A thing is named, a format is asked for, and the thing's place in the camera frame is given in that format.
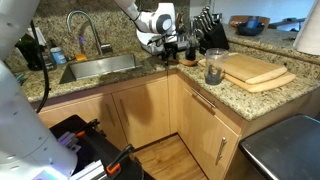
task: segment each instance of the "chrome faucet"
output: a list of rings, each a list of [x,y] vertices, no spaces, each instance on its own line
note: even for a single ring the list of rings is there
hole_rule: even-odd
[[[99,55],[103,55],[105,53],[108,53],[108,52],[112,52],[112,47],[111,47],[111,44],[110,43],[107,43],[107,44],[101,44],[100,42],[100,39],[99,39],[99,36],[98,36],[98,33],[97,33],[97,30],[96,30],[96,27],[94,26],[94,23],[93,23],[93,20],[92,18],[84,11],[81,11],[81,10],[74,10],[74,11],[71,11],[69,14],[68,14],[68,17],[67,17],[67,26],[68,26],[68,30],[69,32],[72,32],[72,26],[71,26],[71,19],[72,19],[72,16],[74,14],[82,14],[84,15],[89,23],[90,23],[90,26],[91,26],[91,29],[92,29],[92,32],[93,32],[93,35],[94,35],[94,39],[96,41],[96,46],[97,46],[97,50],[98,50],[98,53]]]

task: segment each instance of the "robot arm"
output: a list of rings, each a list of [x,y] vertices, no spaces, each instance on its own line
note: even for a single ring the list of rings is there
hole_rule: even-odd
[[[145,33],[168,34],[175,31],[175,11],[172,3],[159,3],[155,12],[139,11],[135,0],[114,0],[137,29]]]

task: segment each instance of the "wooden cabinet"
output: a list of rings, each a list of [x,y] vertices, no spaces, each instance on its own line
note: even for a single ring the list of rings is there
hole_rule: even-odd
[[[107,134],[107,139],[112,144],[119,149],[123,149],[127,145],[127,140],[110,94],[61,105],[58,108],[42,111],[39,116],[48,127],[51,127],[74,114],[77,114],[87,122],[98,119],[100,128]]]
[[[181,138],[209,179],[223,179],[235,152],[238,135],[190,87],[183,90]]]
[[[112,94],[128,143],[138,148],[170,134],[167,79]]]

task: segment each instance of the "stainless steel sink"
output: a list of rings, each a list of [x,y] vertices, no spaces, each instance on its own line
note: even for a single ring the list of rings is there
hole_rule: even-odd
[[[135,59],[133,54],[71,64],[61,78],[60,84],[141,66],[141,63]]]

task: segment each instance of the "knife block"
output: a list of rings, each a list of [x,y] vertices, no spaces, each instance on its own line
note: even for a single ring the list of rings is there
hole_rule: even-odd
[[[204,34],[204,37],[199,40],[200,48],[199,52],[205,54],[207,49],[210,48],[222,48],[229,49],[228,40],[224,32],[222,24],[217,24],[211,31]]]

